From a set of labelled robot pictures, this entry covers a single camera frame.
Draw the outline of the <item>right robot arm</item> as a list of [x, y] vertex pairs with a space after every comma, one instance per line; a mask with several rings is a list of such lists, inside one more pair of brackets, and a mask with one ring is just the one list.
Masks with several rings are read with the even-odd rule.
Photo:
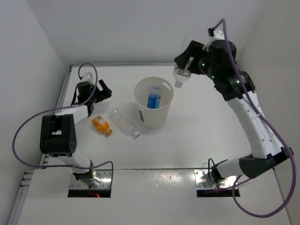
[[239, 79], [230, 62], [228, 52], [236, 53], [233, 43], [215, 40], [205, 49], [204, 44], [190, 41], [186, 50], [174, 61], [180, 74], [206, 75], [236, 114], [249, 141], [251, 154], [239, 159], [224, 160], [212, 166], [215, 182], [229, 176], [245, 175], [254, 179], [289, 158], [288, 151], [261, 119], [263, 112], [256, 112], [247, 96], [258, 106], [255, 86], [250, 76], [241, 71]]

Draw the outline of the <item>clear bottle white cap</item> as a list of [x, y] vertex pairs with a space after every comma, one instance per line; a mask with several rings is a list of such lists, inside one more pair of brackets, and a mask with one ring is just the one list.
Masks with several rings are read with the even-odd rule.
[[[182, 54], [187, 49], [191, 41], [192, 41], [191, 36], [185, 36], [183, 38], [180, 47], [180, 54]], [[188, 63], [184, 69], [180, 69], [177, 63], [175, 63], [173, 76], [175, 78], [174, 86], [176, 88], [181, 88], [183, 83], [191, 77], [191, 72], [188, 70], [188, 67], [192, 63], [193, 59], [194, 57], [189, 57]]]

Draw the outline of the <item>blue label plastic bottle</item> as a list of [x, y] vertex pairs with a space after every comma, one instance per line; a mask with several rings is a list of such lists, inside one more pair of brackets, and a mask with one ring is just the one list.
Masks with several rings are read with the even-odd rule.
[[159, 86], [153, 86], [150, 88], [147, 107], [149, 109], [158, 109], [161, 100], [162, 88]]

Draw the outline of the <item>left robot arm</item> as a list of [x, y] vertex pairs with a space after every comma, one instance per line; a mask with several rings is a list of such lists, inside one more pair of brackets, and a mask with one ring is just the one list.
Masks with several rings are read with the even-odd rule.
[[94, 104], [112, 96], [112, 91], [103, 80], [98, 83], [102, 90], [91, 79], [76, 85], [71, 106], [53, 115], [42, 117], [40, 150], [52, 158], [58, 158], [71, 166], [76, 180], [97, 188], [101, 177], [93, 169], [93, 162], [77, 149], [75, 125], [82, 119], [91, 116]]

